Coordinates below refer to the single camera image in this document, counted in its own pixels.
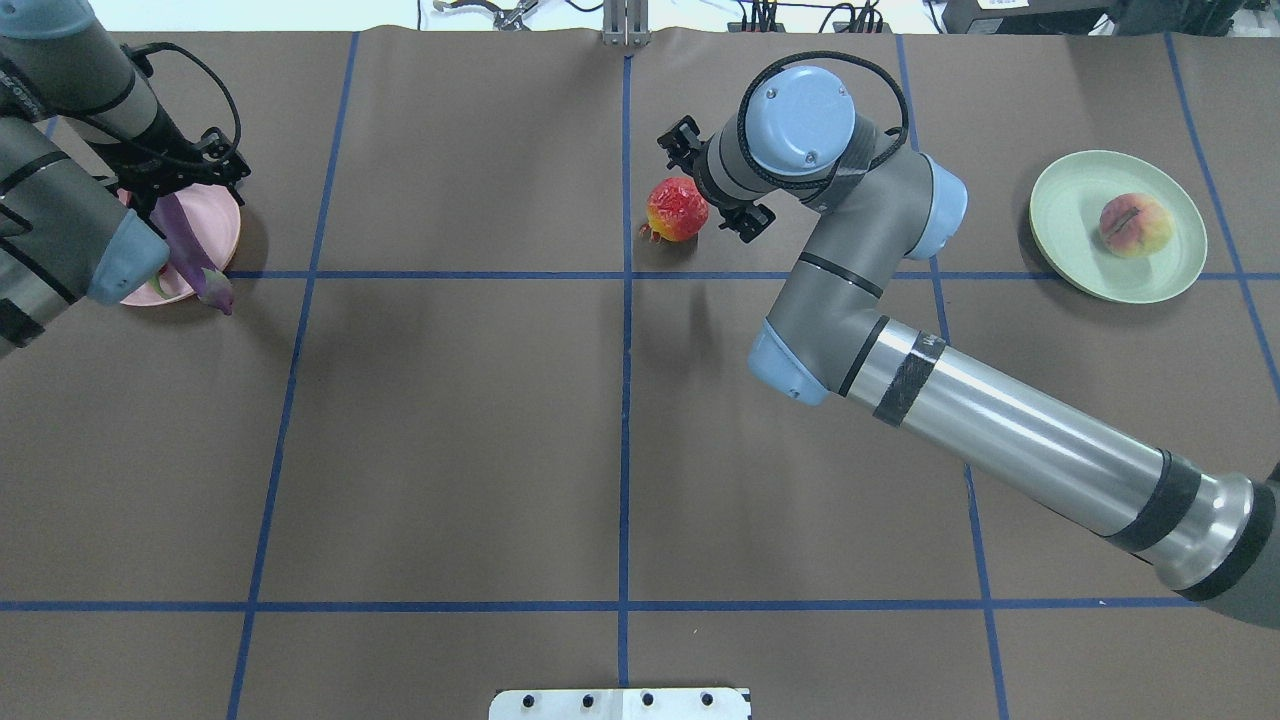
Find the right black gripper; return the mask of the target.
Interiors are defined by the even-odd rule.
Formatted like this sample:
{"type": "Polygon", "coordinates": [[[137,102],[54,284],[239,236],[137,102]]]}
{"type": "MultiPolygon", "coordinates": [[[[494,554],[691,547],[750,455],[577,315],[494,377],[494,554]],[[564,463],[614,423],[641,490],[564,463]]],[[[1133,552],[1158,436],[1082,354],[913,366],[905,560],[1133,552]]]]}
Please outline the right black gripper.
{"type": "Polygon", "coordinates": [[[709,155],[710,141],[700,140],[698,133],[696,122],[691,117],[684,117],[658,138],[668,156],[667,167],[695,182],[708,201],[710,213],[719,214],[719,229],[733,232],[744,243],[750,243],[776,220],[776,214],[763,204],[736,199],[716,183],[709,155]]]}

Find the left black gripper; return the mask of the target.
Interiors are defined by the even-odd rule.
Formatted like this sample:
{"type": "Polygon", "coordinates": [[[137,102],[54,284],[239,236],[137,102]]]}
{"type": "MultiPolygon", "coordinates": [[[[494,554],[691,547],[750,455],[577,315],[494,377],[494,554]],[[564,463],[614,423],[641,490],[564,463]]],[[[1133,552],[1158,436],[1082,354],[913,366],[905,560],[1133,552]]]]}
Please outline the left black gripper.
{"type": "Polygon", "coordinates": [[[110,160],[110,168],[120,187],[131,193],[131,208],[137,211],[152,211],[160,199],[193,184],[223,187],[242,208],[244,199],[239,183],[251,174],[251,169],[239,145],[239,129],[229,137],[220,128],[211,127],[189,146],[196,159],[182,160],[128,140],[123,143],[125,151],[110,160]]]}

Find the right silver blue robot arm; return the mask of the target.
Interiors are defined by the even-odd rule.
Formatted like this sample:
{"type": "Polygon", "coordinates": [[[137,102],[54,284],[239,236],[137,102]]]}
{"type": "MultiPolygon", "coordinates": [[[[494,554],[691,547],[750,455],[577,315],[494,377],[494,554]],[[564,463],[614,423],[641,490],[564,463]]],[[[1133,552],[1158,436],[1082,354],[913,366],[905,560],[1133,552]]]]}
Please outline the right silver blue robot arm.
{"type": "Polygon", "coordinates": [[[1180,600],[1277,626],[1277,478],[1216,474],[911,327],[882,299],[904,263],[934,266],[970,204],[919,140],[911,81],[841,53],[768,64],[705,135],[681,117],[658,138],[723,229],[744,243],[796,199],[815,225],[748,357],[800,404],[845,398],[957,456],[1149,568],[1180,600]]]}

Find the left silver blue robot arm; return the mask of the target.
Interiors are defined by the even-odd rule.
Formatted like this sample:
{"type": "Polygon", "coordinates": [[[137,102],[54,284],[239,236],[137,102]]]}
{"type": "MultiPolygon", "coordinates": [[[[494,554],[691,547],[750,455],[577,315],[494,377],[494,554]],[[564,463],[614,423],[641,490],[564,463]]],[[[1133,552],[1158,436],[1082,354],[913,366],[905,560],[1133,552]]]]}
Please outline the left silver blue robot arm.
{"type": "Polygon", "coordinates": [[[87,1],[3,4],[3,352],[24,348],[82,299],[119,304],[177,270],[232,314],[234,291],[179,192],[250,174],[243,126],[187,138],[150,81],[169,42],[116,44],[87,1]]]}

